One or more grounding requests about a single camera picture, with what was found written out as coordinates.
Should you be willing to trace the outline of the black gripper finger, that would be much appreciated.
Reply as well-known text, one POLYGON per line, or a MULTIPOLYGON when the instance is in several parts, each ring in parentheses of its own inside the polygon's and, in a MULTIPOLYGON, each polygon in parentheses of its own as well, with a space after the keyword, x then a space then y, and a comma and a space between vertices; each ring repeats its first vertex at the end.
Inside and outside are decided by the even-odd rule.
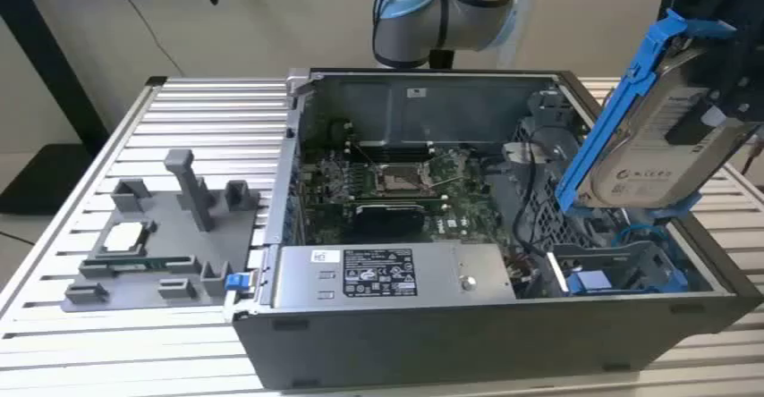
POLYGON ((694 145, 725 120, 726 115, 716 104, 700 100, 667 130, 665 141, 669 145, 694 145))

